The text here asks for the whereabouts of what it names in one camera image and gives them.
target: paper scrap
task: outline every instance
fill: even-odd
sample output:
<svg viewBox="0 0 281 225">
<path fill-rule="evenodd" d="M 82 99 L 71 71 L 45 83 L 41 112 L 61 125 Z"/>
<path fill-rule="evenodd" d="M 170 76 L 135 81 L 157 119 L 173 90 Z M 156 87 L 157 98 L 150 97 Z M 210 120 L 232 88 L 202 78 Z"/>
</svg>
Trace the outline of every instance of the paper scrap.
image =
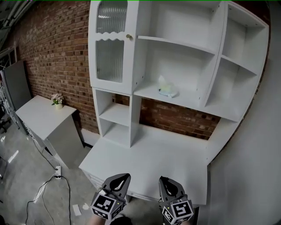
<svg viewBox="0 0 281 225">
<path fill-rule="evenodd" d="M 75 216 L 81 216 L 82 215 L 78 205 L 72 205 L 72 207 L 73 207 L 73 211 L 74 211 Z"/>
<path fill-rule="evenodd" d="M 88 210 L 90 207 L 87 205 L 87 203 L 85 203 L 85 204 L 82 206 L 82 208 L 83 208 L 84 210 Z"/>
</svg>

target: electrical cable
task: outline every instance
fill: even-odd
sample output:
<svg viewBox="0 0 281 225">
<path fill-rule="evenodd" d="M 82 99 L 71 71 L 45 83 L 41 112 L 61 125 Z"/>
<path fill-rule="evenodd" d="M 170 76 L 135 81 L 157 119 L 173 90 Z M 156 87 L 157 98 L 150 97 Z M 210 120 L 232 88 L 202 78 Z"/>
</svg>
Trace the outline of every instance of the electrical cable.
<svg viewBox="0 0 281 225">
<path fill-rule="evenodd" d="M 44 157 L 44 156 L 43 156 L 43 152 L 44 152 L 45 147 L 46 147 L 46 146 L 43 147 L 42 152 L 41 152 L 41 156 L 42 156 L 42 157 Z"/>
<path fill-rule="evenodd" d="M 45 187 L 46 187 L 46 185 L 42 185 L 40 188 L 39 188 L 39 191 L 37 192 L 37 194 L 36 194 L 36 196 L 35 196 L 35 198 L 37 197 L 37 195 L 39 194 L 39 196 L 36 198 L 36 199 L 34 199 L 34 202 L 36 202 L 39 198 L 40 198 L 40 195 L 41 195 L 41 190 L 42 189 L 45 189 Z"/>
<path fill-rule="evenodd" d="M 47 209 L 47 207 L 46 207 L 46 205 L 45 205 L 44 198 L 43 198 L 43 195 L 44 195 L 44 193 L 45 193 L 45 190 L 46 190 L 46 188 L 43 190 L 43 193 L 42 193 L 42 201 L 43 201 L 43 205 L 44 205 L 44 207 L 45 207 L 47 213 L 48 213 L 49 216 L 51 217 L 51 215 L 50 215 L 50 213 L 49 213 L 49 211 L 48 211 L 48 209 Z"/>
<path fill-rule="evenodd" d="M 36 194 L 36 196 L 38 195 L 38 193 L 39 193 L 39 191 L 41 190 L 41 188 L 43 187 L 43 186 L 45 186 L 47 183 L 49 183 L 53 178 L 55 178 L 55 176 L 53 176 L 51 179 L 49 179 L 48 181 L 46 181 L 39 189 L 38 189 L 38 192 L 37 192 L 37 194 Z M 33 201 L 29 201 L 28 203 L 27 203 L 27 206 L 26 206 L 26 220 L 25 220 L 25 225 L 27 225 L 27 220 L 28 220 L 28 204 L 30 203 L 30 202 L 35 202 L 36 200 L 33 200 Z"/>
<path fill-rule="evenodd" d="M 68 210 L 69 210 L 69 225 L 71 225 L 71 217 L 70 217 L 71 216 L 71 214 L 70 214 L 70 186 L 69 186 L 68 180 L 64 176 L 59 176 L 59 177 L 62 177 L 62 178 L 64 178 L 66 180 L 68 188 L 69 188 Z"/>
<path fill-rule="evenodd" d="M 54 168 L 54 166 L 46 159 L 46 157 L 45 156 L 43 156 L 43 151 L 42 152 L 40 152 L 39 151 L 39 153 L 41 154 L 41 156 L 51 165 L 51 167 L 55 170 L 55 168 Z"/>
</svg>

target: gray panel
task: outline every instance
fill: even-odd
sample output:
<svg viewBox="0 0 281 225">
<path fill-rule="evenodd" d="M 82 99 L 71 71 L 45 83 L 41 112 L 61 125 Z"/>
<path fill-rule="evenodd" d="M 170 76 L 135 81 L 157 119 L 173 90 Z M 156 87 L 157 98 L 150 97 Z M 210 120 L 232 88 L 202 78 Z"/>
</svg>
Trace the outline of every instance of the gray panel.
<svg viewBox="0 0 281 225">
<path fill-rule="evenodd" d="M 9 90 L 8 90 L 8 87 L 7 87 L 7 83 L 6 83 L 6 79 L 5 79 L 5 74 L 4 74 L 3 70 L 1 70 L 0 73 L 1 73 L 1 77 L 2 77 L 2 85 L 4 87 L 4 92 L 5 92 L 7 101 L 9 103 L 9 106 L 10 106 L 11 110 L 14 111 L 14 104 L 13 104 L 13 101 L 12 101 L 12 99 L 10 97 L 10 93 L 9 93 Z"/>
<path fill-rule="evenodd" d="M 15 110 L 21 108 L 31 99 L 25 76 L 23 61 L 18 61 L 4 70 L 4 76 Z"/>
</svg>

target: desk surface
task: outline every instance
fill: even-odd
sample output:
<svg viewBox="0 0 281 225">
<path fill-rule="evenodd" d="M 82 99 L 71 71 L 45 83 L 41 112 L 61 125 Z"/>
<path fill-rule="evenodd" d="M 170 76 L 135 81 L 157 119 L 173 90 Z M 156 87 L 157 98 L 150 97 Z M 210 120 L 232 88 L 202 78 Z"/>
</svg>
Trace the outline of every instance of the desk surface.
<svg viewBox="0 0 281 225">
<path fill-rule="evenodd" d="M 50 99 L 37 95 L 16 113 L 36 135 L 45 140 L 75 111 L 75 108 L 66 105 L 62 109 L 56 110 Z"/>
<path fill-rule="evenodd" d="M 128 194 L 148 200 L 160 199 L 161 176 L 179 182 L 193 204 L 206 204 L 207 164 L 204 146 L 197 140 L 152 127 L 140 126 L 130 149 L 100 138 L 79 166 L 102 184 L 116 174 L 130 173 Z"/>
</svg>

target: flower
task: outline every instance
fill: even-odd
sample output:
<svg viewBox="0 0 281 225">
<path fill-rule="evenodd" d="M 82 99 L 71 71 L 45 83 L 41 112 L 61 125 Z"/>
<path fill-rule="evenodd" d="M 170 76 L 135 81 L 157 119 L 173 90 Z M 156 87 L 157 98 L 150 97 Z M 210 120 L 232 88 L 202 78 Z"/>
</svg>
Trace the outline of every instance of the flower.
<svg viewBox="0 0 281 225">
<path fill-rule="evenodd" d="M 63 96 L 61 94 L 52 94 L 51 100 L 53 101 L 53 104 L 61 104 L 63 100 Z"/>
</svg>

